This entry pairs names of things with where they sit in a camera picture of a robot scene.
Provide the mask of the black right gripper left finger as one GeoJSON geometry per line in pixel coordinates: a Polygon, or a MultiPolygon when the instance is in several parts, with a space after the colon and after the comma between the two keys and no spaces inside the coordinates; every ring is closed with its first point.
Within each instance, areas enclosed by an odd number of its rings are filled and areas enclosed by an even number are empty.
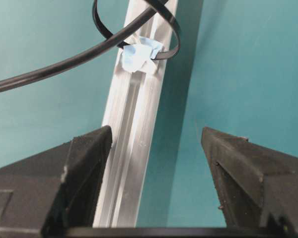
{"type": "Polygon", "coordinates": [[[0,238],[91,227],[111,145],[103,126],[0,168],[0,238]]]}

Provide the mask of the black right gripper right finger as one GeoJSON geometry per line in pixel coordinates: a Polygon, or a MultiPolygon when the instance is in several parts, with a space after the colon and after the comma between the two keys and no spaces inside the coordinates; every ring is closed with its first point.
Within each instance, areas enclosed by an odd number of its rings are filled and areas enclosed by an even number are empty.
{"type": "Polygon", "coordinates": [[[298,157],[209,127],[201,145],[228,227],[298,238],[298,157]]]}

